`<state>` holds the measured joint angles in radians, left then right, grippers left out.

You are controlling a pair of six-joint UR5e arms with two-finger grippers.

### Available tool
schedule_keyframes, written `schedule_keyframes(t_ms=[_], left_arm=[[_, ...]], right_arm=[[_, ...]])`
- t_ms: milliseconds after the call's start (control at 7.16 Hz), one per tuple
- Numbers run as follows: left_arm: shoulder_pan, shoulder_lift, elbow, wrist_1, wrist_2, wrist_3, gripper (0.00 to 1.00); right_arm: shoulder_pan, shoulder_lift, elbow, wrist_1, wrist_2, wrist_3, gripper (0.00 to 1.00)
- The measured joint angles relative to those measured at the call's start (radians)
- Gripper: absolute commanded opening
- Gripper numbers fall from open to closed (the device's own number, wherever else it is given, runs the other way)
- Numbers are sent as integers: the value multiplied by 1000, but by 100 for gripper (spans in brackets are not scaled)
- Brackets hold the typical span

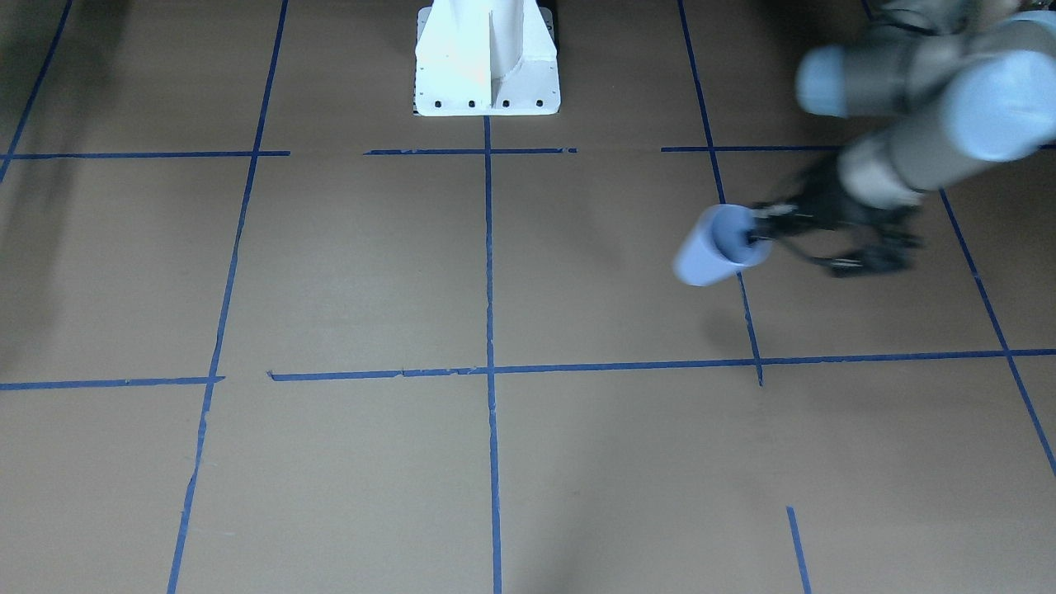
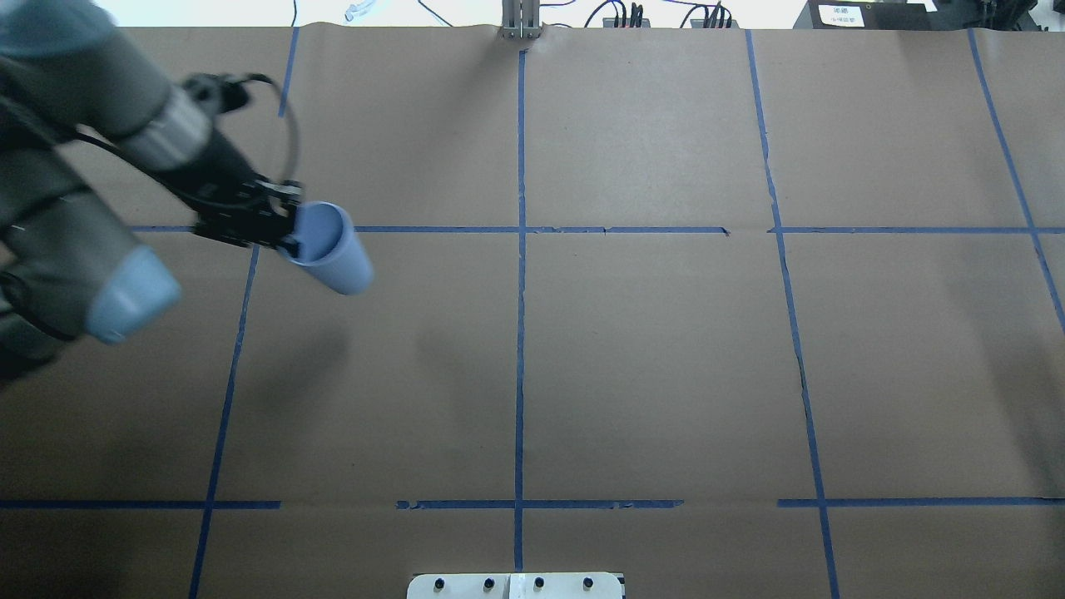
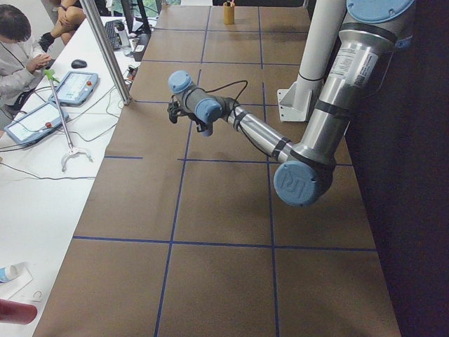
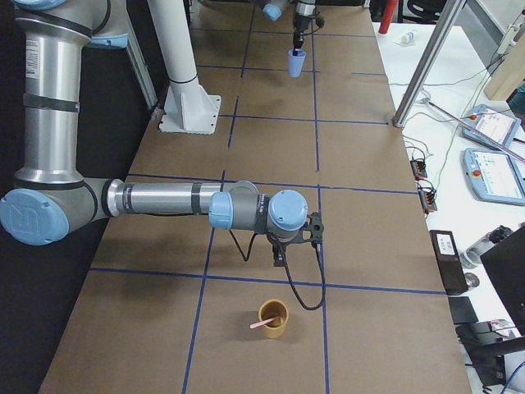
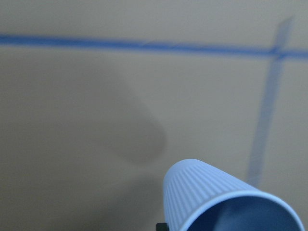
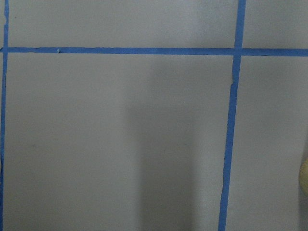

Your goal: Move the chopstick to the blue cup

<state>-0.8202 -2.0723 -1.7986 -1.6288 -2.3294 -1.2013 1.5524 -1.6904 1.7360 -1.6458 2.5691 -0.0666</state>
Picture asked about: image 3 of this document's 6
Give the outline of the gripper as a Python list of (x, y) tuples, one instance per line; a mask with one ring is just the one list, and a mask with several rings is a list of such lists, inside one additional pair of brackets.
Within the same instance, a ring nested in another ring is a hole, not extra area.
[(198, 132), (206, 132), (208, 130), (207, 124), (201, 121), (195, 114), (192, 115), (192, 121), (196, 124)]

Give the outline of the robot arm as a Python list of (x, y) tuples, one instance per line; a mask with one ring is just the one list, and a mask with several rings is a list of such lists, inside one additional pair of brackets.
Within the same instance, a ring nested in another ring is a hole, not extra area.
[(282, 121), (304, 121), (300, 142), (268, 126), (237, 100), (198, 87), (183, 70), (172, 73), (169, 118), (189, 117), (206, 136), (223, 119), (279, 163), (277, 195), (290, 206), (308, 206), (333, 181), (335, 151), (377, 61), (407, 46), (414, 1), (317, 1), (297, 79), (278, 92)]

